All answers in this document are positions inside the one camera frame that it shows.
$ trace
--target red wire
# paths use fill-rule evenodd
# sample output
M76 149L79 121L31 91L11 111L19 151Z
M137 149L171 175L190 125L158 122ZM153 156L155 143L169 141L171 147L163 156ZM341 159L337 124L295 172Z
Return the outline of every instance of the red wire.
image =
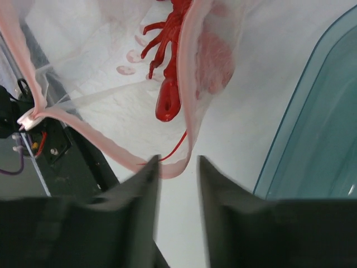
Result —
M35 154L35 157L39 156L42 153L42 150L44 149L45 146L45 141L47 138L47 132L42 132L42 141L40 143L40 147L38 148L37 153Z
M164 158L159 159L159 162L165 161L166 159L168 159L169 157L171 157L176 151L177 149L181 146L181 144L183 143L184 139L187 136L187 131L185 131L185 133L182 135L180 141L177 143L177 145L175 146L175 148L173 148L173 150ZM146 165L146 163L142 163L142 164L138 164L139 166L143 166Z

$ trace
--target red lobster toy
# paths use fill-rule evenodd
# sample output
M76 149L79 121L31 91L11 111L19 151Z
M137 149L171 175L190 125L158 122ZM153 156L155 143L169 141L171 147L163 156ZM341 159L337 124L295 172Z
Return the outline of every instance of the red lobster toy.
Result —
M150 24L146 26L143 31L145 35L148 31L162 29L158 36L156 36L141 53L141 58L144 59L151 48L160 44L154 60L150 63L149 79L152 78L154 69L163 63L166 46L168 42L171 41L172 55L170 62L163 71L165 79L160 87L155 110L156 118L162 122L173 120L181 109L179 86L177 84L176 58L181 25L186 12L190 8L191 2L192 0L171 0L173 11L167 16L167 20Z

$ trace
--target pink fabric edge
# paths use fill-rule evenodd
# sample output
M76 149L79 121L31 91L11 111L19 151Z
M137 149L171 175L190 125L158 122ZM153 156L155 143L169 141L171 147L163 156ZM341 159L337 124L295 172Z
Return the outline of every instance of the pink fabric edge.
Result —
M126 149L118 146L114 141L105 137L99 131L93 129L88 123L63 111L60 108L46 108L43 112L35 115L35 119L37 117L51 117L64 122L83 135L95 147L100 149L102 153L108 155L115 162L129 170L132 170L133 172L138 172L142 168L142 165L139 164L147 162L146 160L134 156ZM174 164L161 165L161 178L172 179L179 176L187 167L188 160L189 158L186 157L185 159L182 159Z
M20 28L17 13L11 0L0 0L0 32L14 57L18 68L28 82L35 101L34 114L47 106L42 96L41 87L36 81L35 67L31 62L30 51L26 45L25 36Z
M195 66L195 52L197 51L197 38L201 33L201 26L207 14L211 10L213 0L193 0L192 6L186 14L182 24L177 57L178 88L180 89L181 103L184 108L187 125L187 138L189 140L189 151L187 159L192 155L195 143L194 125L195 114L195 90L197 82L195 72L187 66Z

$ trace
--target white surface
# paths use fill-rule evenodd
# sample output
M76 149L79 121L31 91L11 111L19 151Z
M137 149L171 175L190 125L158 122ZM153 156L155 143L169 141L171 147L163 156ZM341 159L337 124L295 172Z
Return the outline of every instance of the white surface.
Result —
M172 268L209 267L197 155L207 156L252 190L313 47L355 4L356 0L265 0L247 17L234 78L208 110L185 172L162 182L156 241ZM119 180L131 175L109 162Z

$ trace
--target gray wall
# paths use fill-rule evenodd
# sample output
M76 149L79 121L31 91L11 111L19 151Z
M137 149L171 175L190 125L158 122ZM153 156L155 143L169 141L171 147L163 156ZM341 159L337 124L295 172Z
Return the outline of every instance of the gray wall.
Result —
M6 140L0 139L0 169L18 170L20 158L18 153L12 150L15 145L12 137ZM0 174L0 198L9 199L22 196L46 196L31 159L25 159L25 168L20 175Z

